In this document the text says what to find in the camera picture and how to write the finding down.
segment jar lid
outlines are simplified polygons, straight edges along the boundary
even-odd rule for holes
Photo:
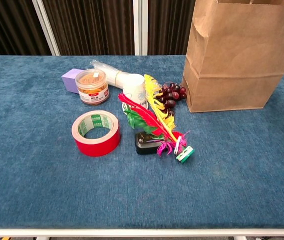
[[[97,69],[87,69],[75,77],[76,85],[82,88],[95,89],[105,84],[105,72]]]

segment tape label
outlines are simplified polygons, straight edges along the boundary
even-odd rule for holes
[[[94,114],[91,116],[87,116],[78,126],[78,132],[83,137],[93,128],[113,128],[112,120],[105,115],[102,114]]]

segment yellow feather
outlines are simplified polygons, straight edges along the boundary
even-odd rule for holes
[[[161,89],[161,86],[150,75],[145,74],[144,79],[145,79],[146,99],[149,105],[151,106],[158,120],[162,123],[162,125],[165,127],[167,132],[170,134],[172,139],[174,141],[177,141],[177,139],[172,134],[172,129],[175,127],[174,117],[171,115],[168,116],[168,113],[163,113],[162,111],[160,111],[164,109],[164,105],[161,102],[159,102],[157,99],[154,99],[155,96],[162,95],[162,93],[155,93]]]

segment purple box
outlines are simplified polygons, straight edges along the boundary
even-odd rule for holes
[[[75,83],[75,77],[82,71],[84,70],[73,68],[62,76],[67,91],[78,94],[78,90]]]

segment jar label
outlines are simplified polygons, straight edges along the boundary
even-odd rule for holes
[[[83,102],[93,104],[104,101],[108,97],[108,88],[106,87],[102,91],[95,93],[83,93],[81,92],[81,88],[78,90],[80,94],[80,98]]]

